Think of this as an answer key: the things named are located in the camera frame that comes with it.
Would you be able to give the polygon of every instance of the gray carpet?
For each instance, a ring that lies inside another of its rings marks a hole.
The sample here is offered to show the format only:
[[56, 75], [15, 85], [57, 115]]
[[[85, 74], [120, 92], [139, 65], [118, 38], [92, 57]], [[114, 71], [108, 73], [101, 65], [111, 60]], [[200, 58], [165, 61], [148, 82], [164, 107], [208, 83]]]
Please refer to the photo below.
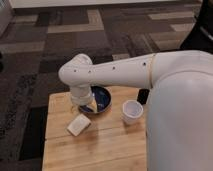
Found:
[[95, 64], [179, 49], [199, 12], [196, 0], [16, 9], [0, 38], [0, 170], [41, 170], [49, 95], [78, 53]]

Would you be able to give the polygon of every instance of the white ceramic cup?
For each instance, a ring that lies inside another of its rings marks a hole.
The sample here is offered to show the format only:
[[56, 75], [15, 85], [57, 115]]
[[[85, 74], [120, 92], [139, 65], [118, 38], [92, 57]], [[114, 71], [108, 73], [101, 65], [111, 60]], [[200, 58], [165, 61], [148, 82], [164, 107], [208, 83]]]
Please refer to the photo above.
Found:
[[123, 120], [127, 125], [135, 124], [143, 115], [143, 106], [136, 100], [128, 100], [123, 104]]

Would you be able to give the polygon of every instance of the blue bowl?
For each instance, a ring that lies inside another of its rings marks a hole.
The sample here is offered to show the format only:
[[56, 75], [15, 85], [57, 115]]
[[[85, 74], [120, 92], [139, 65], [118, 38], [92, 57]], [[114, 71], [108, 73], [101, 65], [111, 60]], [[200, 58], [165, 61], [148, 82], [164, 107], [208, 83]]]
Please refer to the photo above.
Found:
[[86, 114], [100, 114], [105, 112], [111, 105], [111, 95], [109, 91], [99, 86], [93, 86], [91, 89], [97, 103], [97, 112], [94, 112], [89, 106], [79, 106], [79, 110]]

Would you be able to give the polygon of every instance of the white cylindrical robot body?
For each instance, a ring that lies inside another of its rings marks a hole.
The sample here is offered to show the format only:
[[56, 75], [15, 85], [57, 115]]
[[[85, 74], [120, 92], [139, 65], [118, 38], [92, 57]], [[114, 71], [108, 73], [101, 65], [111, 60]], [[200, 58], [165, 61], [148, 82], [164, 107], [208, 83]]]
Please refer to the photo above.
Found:
[[147, 115], [149, 171], [213, 170], [213, 76], [180, 72], [156, 83]]

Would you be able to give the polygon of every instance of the wood grain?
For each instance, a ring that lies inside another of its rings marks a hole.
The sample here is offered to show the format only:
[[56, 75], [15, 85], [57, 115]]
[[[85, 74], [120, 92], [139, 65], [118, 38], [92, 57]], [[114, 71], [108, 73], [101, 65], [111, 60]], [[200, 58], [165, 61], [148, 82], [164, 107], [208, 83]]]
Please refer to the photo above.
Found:
[[69, 93], [51, 95], [44, 171], [146, 170], [145, 116], [132, 126], [122, 121], [122, 104], [136, 99], [138, 89], [107, 89], [112, 95], [111, 108], [99, 116], [89, 116], [91, 126], [78, 137], [66, 130], [78, 113], [76, 108], [73, 110]]

